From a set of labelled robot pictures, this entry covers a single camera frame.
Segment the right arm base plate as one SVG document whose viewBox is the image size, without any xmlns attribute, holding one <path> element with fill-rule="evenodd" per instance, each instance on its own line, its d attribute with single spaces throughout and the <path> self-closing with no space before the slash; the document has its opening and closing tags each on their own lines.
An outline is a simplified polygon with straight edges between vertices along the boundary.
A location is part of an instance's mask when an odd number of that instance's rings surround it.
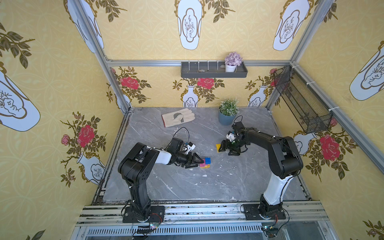
<svg viewBox="0 0 384 240">
<path fill-rule="evenodd" d="M 287 218 L 282 203 L 278 205 L 242 204 L 241 212 L 246 220 L 285 220 Z"/>
</svg>

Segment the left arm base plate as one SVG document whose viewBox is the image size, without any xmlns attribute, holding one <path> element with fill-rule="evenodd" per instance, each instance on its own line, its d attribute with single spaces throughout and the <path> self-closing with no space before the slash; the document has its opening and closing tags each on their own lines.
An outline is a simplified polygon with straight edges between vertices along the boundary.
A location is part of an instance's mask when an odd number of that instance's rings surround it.
<svg viewBox="0 0 384 240">
<path fill-rule="evenodd" d="M 159 223 L 164 220 L 164 206 L 150 206 L 143 211 L 134 207 L 126 207 L 123 212 L 123 223 Z"/>
</svg>

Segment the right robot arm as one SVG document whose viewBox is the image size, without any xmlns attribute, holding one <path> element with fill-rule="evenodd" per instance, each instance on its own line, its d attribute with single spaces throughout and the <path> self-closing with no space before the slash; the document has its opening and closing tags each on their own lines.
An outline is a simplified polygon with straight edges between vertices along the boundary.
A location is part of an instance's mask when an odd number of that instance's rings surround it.
<svg viewBox="0 0 384 240">
<path fill-rule="evenodd" d="M 239 156 L 243 153 L 241 148 L 250 144 L 267 150 L 272 175 L 261 196 L 259 212 L 267 215 L 281 211 L 283 196 L 289 183 L 304 167 L 294 139 L 269 135 L 256 128 L 246 128 L 242 122 L 233 123 L 232 129 L 221 142 L 219 152 L 228 151 L 229 156 Z"/>
</svg>

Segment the pink lego brick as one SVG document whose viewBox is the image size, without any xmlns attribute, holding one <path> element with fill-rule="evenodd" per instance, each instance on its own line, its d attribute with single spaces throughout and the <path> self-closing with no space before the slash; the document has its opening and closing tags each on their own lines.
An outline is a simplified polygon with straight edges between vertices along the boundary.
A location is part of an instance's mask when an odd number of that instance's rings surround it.
<svg viewBox="0 0 384 240">
<path fill-rule="evenodd" d="M 203 162 L 202 164 L 199 164 L 199 167 L 200 168 L 205 168 L 207 165 L 206 165 L 206 163 L 205 162 Z"/>
</svg>

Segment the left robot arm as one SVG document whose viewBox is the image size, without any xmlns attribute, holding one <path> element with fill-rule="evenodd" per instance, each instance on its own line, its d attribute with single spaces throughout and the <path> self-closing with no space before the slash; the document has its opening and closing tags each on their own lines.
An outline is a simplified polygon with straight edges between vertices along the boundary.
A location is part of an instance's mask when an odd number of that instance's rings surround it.
<svg viewBox="0 0 384 240">
<path fill-rule="evenodd" d="M 155 164 L 172 165 L 185 169 L 196 168 L 205 161 L 192 153 L 194 144 L 172 138 L 166 148 L 148 147 L 136 143 L 118 166 L 118 173 L 129 186 L 131 201 L 124 213 L 124 222 L 145 222 L 151 213 L 151 199 L 147 191 L 147 179 Z"/>
</svg>

